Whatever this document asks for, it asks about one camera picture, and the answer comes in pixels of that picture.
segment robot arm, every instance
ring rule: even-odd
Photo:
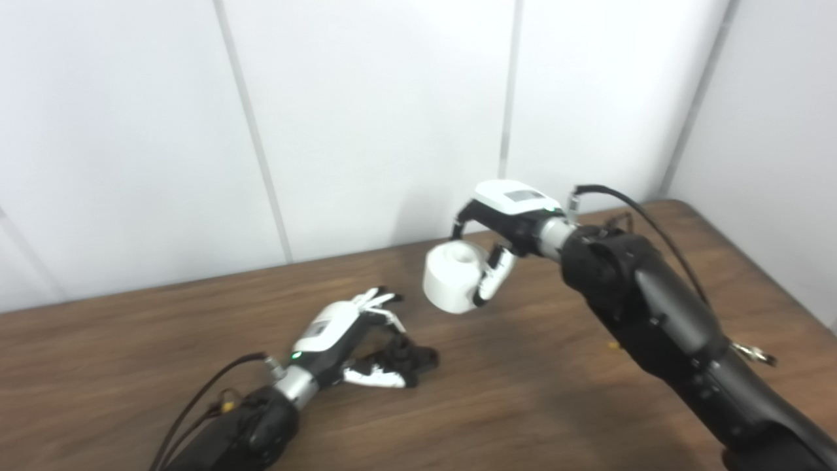
[[[418,375],[435,368],[439,357],[433,349],[416,346],[404,333],[398,316],[383,308],[400,296],[382,292],[382,288],[373,288],[323,309],[294,345],[287,368],[272,357],[248,355],[264,361],[273,383],[251,392],[240,403],[212,405],[209,416],[213,420],[171,461],[177,443],[161,461],[167,445],[164,441],[151,470],[262,471],[285,451],[297,433],[300,411],[318,391],[341,382],[415,387]],[[387,329],[393,338],[379,352],[351,358],[373,328]]]
[[[646,238],[609,225],[576,225],[577,205],[573,198],[566,214],[554,199],[523,184],[480,184],[451,239],[475,220],[505,241],[485,264],[474,305],[485,303],[511,271],[512,263],[492,264],[491,258],[532,254],[559,262],[564,282],[585,297],[639,367],[671,387],[725,446],[727,469],[837,471],[837,444],[737,353],[765,363],[775,359],[732,342]]]

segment wooden tabletop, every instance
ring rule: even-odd
[[[837,436],[837,339],[688,206],[648,207],[726,332],[779,358],[777,369],[756,371]],[[647,226],[637,231],[662,247]],[[490,238],[470,237],[485,246]],[[381,284],[405,295],[393,310],[417,343],[438,349],[441,366],[412,390],[318,394],[275,468],[722,469],[720,445],[673,392],[608,348],[555,264],[519,262],[488,306],[456,316],[421,293],[434,243],[0,316],[0,469],[145,470],[220,367],[261,350],[284,358],[328,303]],[[385,340],[372,336],[363,348]],[[220,386],[246,391],[262,374],[244,366]]]

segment white wall panel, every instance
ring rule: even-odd
[[[38,275],[0,214],[0,313],[63,301]]]
[[[742,0],[670,196],[837,328],[837,3]]]
[[[0,201],[72,298],[284,261],[207,0],[0,3]]]
[[[506,175],[561,200],[576,184],[655,196],[726,5],[526,0]]]
[[[225,7],[295,261],[449,234],[496,177],[512,0]]]

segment cable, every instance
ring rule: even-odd
[[[213,416],[212,409],[207,409],[203,414],[201,414],[200,417],[198,417],[198,419],[195,422],[192,423],[192,425],[189,426],[189,428],[187,428],[186,430],[183,431],[183,433],[180,434],[180,437],[178,437],[177,440],[174,441],[174,444],[172,445],[172,447],[168,449],[168,453],[166,453],[166,457],[162,459],[162,463],[160,464],[161,468],[165,468],[166,466],[168,466],[169,462],[172,461],[172,457],[174,456],[174,452],[176,452],[177,449],[180,448],[180,445],[183,443],[183,440],[186,440],[186,438],[190,434],[192,434],[192,432],[197,430],[198,427],[200,427],[201,424],[205,420],[207,420],[208,418],[210,418],[212,416]]]
[[[154,457],[154,461],[151,462],[151,467],[149,468],[149,471],[157,471],[160,468],[163,454],[166,452],[168,444],[171,442],[175,432],[177,432],[177,429],[183,422],[183,419],[186,418],[186,415],[192,410],[193,407],[195,407],[195,404],[197,404],[198,401],[200,401],[201,397],[203,397],[203,395],[206,394],[207,391],[209,391],[209,388],[211,388],[221,378],[221,376],[225,375],[228,371],[243,363],[247,363],[249,361],[264,361],[265,359],[267,359],[267,354],[265,354],[264,352],[245,355],[230,363],[229,365],[224,366],[218,373],[215,374],[215,376],[212,377],[211,380],[209,380],[209,382],[207,382],[207,384],[203,385],[200,391],[198,391],[195,397],[193,397],[192,400],[189,401],[189,403],[186,405],[186,407],[183,408],[183,411],[180,412],[180,415],[177,416],[177,419],[175,419],[172,426],[168,429],[166,437],[163,438],[162,443],[160,444],[160,449],[157,450],[157,455]]]
[[[636,201],[633,201],[627,194],[620,193],[615,189],[611,189],[604,185],[579,185],[575,188],[573,195],[581,195],[585,193],[600,193],[600,194],[609,194],[617,199],[621,199],[624,203],[630,206],[634,211],[636,211],[640,216],[642,216],[645,221],[648,222],[648,225],[651,226],[651,229],[657,232],[657,234],[662,237],[665,244],[671,249],[671,253],[677,258],[677,261],[683,267],[683,270],[686,272],[686,275],[689,277],[689,281],[691,282],[692,286],[695,287],[695,292],[701,298],[701,301],[707,306],[711,307],[709,304],[709,298],[706,297],[706,293],[703,291],[703,287],[701,287],[701,283],[697,279],[697,275],[691,269],[689,262],[686,261],[686,258],[683,257],[683,254],[680,253],[680,249],[677,248],[674,241],[671,237],[666,234],[666,232],[657,224],[657,221],[649,215],[645,209],[639,205]]]

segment white cylindrical object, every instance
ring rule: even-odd
[[[424,295],[447,313],[470,311],[487,259],[484,248],[468,241],[434,247],[424,261]]]

